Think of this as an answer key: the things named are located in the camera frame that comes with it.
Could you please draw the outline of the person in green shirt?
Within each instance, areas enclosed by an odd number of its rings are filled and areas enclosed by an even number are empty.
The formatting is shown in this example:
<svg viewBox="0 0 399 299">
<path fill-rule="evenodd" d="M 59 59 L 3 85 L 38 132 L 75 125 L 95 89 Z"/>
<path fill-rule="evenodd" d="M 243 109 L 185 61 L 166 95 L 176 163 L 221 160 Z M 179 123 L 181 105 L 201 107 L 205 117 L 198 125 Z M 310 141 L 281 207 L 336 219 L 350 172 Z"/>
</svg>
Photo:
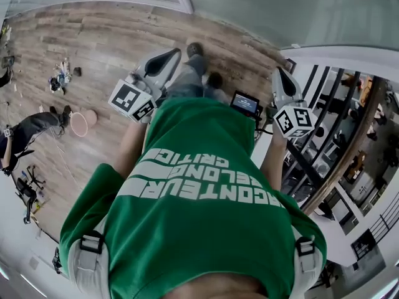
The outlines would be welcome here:
<svg viewBox="0 0 399 299">
<path fill-rule="evenodd" d="M 293 198 L 251 160 L 255 122 L 208 98 L 170 98 L 127 179 L 100 164 L 60 233 L 60 263 L 95 299 L 162 299 L 209 273 L 257 279 L 297 299 L 327 244 Z"/>
</svg>

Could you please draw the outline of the black office chair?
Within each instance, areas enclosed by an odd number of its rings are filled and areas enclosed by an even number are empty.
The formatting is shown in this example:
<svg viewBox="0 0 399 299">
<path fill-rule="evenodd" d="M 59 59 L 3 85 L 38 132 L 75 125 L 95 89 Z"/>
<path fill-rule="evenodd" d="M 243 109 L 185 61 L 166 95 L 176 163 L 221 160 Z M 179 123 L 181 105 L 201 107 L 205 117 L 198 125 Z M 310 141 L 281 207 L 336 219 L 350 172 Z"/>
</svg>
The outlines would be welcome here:
<svg viewBox="0 0 399 299">
<path fill-rule="evenodd" d="M 26 215 L 23 217 L 25 225 L 31 223 L 34 204 L 39 202 L 37 197 L 46 183 L 45 179 L 37 175 L 35 171 L 36 165 L 28 166 L 26 171 L 22 172 L 22 177 L 18 178 L 16 182 L 17 195 L 26 206 Z"/>
</svg>

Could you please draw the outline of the person's right forearm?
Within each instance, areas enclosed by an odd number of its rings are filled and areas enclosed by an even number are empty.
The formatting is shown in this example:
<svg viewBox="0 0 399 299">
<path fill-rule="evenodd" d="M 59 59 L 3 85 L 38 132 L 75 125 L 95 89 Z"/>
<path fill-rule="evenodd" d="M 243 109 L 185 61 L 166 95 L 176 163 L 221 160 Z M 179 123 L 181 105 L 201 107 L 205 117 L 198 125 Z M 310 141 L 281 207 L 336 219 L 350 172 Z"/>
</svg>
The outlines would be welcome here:
<svg viewBox="0 0 399 299">
<path fill-rule="evenodd" d="M 276 191 L 281 190 L 286 145 L 287 140 L 278 131 L 273 131 L 271 143 L 260 167 L 270 187 Z"/>
</svg>

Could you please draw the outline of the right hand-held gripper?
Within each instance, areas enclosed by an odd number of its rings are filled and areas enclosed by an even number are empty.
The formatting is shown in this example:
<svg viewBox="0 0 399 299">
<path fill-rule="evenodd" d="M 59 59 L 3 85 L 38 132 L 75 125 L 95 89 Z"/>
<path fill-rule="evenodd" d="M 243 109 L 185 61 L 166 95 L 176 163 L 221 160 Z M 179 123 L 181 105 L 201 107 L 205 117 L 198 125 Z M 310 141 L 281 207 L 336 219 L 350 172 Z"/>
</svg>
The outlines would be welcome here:
<svg viewBox="0 0 399 299">
<path fill-rule="evenodd" d="M 302 138 L 314 130 L 312 110 L 302 98 L 297 80 L 286 69 L 282 67 L 274 69 L 272 91 L 277 108 L 273 120 L 283 137 Z"/>
</svg>

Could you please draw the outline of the small black monitor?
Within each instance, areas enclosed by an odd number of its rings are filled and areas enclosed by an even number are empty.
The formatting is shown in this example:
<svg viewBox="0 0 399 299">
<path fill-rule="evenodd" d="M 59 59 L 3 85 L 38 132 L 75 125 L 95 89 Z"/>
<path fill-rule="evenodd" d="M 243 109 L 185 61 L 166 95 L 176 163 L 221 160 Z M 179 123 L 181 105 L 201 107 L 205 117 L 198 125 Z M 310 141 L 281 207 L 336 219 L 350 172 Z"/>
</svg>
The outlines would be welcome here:
<svg viewBox="0 0 399 299">
<path fill-rule="evenodd" d="M 239 90 L 236 90 L 230 103 L 230 107 L 239 111 L 240 113 L 255 117 L 259 106 L 259 100 L 255 97 L 247 95 Z"/>
</svg>

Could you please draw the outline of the person's left leg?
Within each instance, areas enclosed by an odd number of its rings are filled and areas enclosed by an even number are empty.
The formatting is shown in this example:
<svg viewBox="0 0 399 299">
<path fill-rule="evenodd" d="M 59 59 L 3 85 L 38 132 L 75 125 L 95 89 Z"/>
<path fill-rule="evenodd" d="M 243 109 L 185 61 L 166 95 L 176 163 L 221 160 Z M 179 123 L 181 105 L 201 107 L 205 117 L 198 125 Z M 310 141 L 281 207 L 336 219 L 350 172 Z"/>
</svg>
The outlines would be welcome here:
<svg viewBox="0 0 399 299">
<path fill-rule="evenodd" d="M 195 54 L 182 64 L 180 74 L 166 89 L 166 98 L 172 97 L 203 97 L 203 75 L 206 73 L 207 63 L 202 55 Z"/>
</svg>

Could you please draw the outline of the frosted glass door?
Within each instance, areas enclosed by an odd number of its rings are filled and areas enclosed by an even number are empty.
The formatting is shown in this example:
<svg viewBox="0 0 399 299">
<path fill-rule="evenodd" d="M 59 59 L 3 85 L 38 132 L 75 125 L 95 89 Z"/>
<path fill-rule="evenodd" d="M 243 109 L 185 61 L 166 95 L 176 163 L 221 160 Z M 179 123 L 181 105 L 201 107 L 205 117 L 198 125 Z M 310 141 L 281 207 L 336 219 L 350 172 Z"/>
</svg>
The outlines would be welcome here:
<svg viewBox="0 0 399 299">
<path fill-rule="evenodd" d="M 365 45 L 399 49 L 399 0 L 191 0 L 279 48 Z"/>
</svg>

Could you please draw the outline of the person's leg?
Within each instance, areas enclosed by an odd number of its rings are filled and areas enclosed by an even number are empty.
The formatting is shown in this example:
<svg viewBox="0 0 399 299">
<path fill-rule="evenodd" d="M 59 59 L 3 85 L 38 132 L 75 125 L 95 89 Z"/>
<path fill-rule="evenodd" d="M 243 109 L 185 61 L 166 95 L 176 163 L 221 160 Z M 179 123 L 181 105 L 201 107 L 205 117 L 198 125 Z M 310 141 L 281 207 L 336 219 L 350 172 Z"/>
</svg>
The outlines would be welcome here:
<svg viewBox="0 0 399 299">
<path fill-rule="evenodd" d="M 195 54 L 182 64 L 180 74 L 166 89 L 166 98 L 172 97 L 203 97 L 203 75 L 206 73 L 207 63 L 202 55 Z"/>
<path fill-rule="evenodd" d="M 204 86 L 203 96 L 205 98 L 216 100 L 217 102 L 220 102 L 220 103 L 225 104 L 227 106 L 230 106 L 230 103 L 231 103 L 231 101 L 228 98 L 228 96 L 220 88 Z"/>
</svg>

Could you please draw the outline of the black railing with wooden handrail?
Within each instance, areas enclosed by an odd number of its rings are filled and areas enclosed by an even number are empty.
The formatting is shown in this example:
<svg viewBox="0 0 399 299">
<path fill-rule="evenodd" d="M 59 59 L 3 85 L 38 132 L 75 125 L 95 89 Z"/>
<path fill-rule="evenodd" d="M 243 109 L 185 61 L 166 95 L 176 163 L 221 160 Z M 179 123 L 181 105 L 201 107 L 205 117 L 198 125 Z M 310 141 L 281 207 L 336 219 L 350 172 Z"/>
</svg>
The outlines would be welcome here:
<svg viewBox="0 0 399 299">
<path fill-rule="evenodd" d="M 326 67 L 315 90 L 305 86 L 315 129 L 288 142 L 282 177 L 283 193 L 304 210 L 326 202 L 337 183 L 352 184 L 363 171 L 365 145 L 377 140 L 369 128 L 385 85 L 380 77 Z"/>
</svg>

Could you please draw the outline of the black metal railing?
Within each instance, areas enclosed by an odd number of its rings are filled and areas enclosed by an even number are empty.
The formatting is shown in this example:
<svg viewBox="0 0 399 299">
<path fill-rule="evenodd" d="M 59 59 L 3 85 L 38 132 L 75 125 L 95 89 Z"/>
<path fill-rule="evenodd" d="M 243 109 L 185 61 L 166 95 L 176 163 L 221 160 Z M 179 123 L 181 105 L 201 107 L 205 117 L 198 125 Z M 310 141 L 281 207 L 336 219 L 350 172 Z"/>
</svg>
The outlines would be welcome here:
<svg viewBox="0 0 399 299">
<path fill-rule="evenodd" d="M 376 222 L 351 244 L 357 260 L 364 258 L 393 229 L 399 221 L 399 192 Z"/>
</svg>

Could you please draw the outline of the clutter of bottles and tools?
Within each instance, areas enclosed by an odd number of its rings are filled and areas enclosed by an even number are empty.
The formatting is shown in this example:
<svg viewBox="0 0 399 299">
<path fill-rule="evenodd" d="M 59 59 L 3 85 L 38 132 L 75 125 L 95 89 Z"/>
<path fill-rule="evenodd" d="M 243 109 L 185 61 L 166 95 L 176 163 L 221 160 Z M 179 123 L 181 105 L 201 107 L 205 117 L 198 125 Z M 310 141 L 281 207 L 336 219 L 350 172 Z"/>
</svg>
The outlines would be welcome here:
<svg viewBox="0 0 399 299">
<path fill-rule="evenodd" d="M 65 95 L 66 86 L 71 81 L 71 78 L 69 59 L 65 58 L 54 66 L 54 76 L 51 76 L 48 80 L 50 91 Z"/>
</svg>

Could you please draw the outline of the person's left forearm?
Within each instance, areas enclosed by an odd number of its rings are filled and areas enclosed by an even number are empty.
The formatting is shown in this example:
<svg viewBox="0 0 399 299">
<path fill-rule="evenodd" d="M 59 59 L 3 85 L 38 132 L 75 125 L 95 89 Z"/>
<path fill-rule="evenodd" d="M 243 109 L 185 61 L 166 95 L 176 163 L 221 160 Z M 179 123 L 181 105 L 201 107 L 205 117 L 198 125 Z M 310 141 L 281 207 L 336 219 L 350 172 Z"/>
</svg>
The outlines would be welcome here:
<svg viewBox="0 0 399 299">
<path fill-rule="evenodd" d="M 142 155 L 148 125 L 131 122 L 122 138 L 114 169 L 127 179 Z"/>
</svg>

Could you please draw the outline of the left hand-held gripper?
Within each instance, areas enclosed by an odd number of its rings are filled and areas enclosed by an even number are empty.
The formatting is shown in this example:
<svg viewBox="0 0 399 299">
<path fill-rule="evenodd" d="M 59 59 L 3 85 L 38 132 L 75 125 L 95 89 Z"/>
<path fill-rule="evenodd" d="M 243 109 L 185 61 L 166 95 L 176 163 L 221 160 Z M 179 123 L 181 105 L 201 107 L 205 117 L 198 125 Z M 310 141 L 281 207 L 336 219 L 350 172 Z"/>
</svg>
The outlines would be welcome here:
<svg viewBox="0 0 399 299">
<path fill-rule="evenodd" d="M 136 73 L 118 80 L 108 104 L 132 121 L 144 122 L 162 95 L 158 87 L 171 80 L 180 60 L 179 48 L 150 52 L 139 61 Z M 141 76 L 148 76 L 149 81 Z"/>
</svg>

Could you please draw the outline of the person's right black shoe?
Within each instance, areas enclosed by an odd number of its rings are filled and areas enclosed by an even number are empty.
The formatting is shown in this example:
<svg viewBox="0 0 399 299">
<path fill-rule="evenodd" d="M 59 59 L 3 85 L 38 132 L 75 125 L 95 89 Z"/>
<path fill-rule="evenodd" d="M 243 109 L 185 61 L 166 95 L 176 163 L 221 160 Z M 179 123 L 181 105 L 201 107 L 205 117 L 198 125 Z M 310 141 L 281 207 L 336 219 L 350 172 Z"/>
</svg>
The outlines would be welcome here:
<svg viewBox="0 0 399 299">
<path fill-rule="evenodd" d="M 220 89 L 223 86 L 223 78 L 218 72 L 211 72 L 206 85 L 214 89 Z"/>
</svg>

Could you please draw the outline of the person's black shoe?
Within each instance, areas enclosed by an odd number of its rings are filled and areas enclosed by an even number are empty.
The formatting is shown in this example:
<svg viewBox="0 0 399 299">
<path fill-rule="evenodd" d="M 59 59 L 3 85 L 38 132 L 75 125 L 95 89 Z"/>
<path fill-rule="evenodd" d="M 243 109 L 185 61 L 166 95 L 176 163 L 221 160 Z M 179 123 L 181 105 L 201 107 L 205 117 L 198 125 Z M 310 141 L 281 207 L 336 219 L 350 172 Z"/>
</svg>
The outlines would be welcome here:
<svg viewBox="0 0 399 299">
<path fill-rule="evenodd" d="M 203 46 L 199 42 L 192 42 L 186 48 L 188 58 L 192 58 L 195 55 L 203 56 Z"/>
<path fill-rule="evenodd" d="M 206 85 L 214 89 L 220 89 L 223 86 L 223 78 L 218 72 L 211 72 Z"/>
</svg>

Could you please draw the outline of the person's right leg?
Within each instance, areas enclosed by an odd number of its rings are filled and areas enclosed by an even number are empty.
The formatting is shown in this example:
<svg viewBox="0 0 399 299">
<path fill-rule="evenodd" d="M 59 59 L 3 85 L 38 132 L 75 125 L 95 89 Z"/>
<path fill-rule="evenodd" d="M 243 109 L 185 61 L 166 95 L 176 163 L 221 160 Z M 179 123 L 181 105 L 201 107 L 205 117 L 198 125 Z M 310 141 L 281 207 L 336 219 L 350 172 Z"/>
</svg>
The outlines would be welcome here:
<svg viewBox="0 0 399 299">
<path fill-rule="evenodd" d="M 231 101 L 228 98 L 228 96 L 220 88 L 204 86 L 203 96 L 205 98 L 216 100 L 217 102 L 220 102 L 220 103 L 225 104 L 227 106 L 230 106 L 230 103 L 231 103 Z"/>
</svg>

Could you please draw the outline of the person's left black shoe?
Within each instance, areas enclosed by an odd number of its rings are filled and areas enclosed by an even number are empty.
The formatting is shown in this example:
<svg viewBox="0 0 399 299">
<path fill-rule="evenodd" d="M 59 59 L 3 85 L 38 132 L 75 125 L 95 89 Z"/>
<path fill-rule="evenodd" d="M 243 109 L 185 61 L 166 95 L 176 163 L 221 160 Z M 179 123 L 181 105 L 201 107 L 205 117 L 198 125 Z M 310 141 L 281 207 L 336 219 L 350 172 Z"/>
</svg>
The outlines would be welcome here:
<svg viewBox="0 0 399 299">
<path fill-rule="evenodd" d="M 192 58 L 195 55 L 203 56 L 203 46 L 199 42 L 192 42 L 186 48 L 188 58 Z"/>
</svg>

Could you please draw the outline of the pink waste basket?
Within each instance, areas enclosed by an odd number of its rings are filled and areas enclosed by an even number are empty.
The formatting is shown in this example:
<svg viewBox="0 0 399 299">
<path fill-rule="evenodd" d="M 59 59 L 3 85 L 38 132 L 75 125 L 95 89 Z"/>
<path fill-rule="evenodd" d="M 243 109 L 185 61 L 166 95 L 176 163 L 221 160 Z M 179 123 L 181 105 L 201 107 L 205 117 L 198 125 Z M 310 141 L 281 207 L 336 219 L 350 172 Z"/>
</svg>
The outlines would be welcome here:
<svg viewBox="0 0 399 299">
<path fill-rule="evenodd" d="M 85 137 L 96 122 L 97 114 L 93 110 L 73 112 L 70 116 L 71 129 L 78 137 Z"/>
</svg>

